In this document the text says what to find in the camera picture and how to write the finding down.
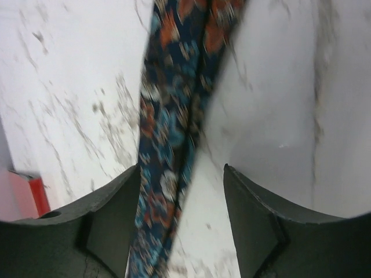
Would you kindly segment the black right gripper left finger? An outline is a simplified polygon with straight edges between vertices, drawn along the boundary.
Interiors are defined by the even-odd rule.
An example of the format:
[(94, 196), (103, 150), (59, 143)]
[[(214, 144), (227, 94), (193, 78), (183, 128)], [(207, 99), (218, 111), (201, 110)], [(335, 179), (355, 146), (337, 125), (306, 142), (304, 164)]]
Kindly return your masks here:
[(1, 222), (1, 277), (125, 277), (139, 189), (134, 165), (40, 218)]

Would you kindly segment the dark blue floral tie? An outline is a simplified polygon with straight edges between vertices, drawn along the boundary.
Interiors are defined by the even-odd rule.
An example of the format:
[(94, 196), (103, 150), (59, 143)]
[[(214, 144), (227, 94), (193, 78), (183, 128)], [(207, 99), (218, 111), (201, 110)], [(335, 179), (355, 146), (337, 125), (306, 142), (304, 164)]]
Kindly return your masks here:
[(129, 277), (165, 277), (208, 102), (244, 1), (155, 1), (140, 87)]

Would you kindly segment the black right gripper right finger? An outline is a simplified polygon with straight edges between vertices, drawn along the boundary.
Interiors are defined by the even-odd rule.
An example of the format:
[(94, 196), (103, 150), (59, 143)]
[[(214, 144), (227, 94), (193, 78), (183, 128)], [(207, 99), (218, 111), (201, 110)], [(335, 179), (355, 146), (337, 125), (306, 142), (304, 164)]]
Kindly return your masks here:
[(241, 277), (370, 276), (370, 214), (310, 210), (229, 165), (223, 185)]

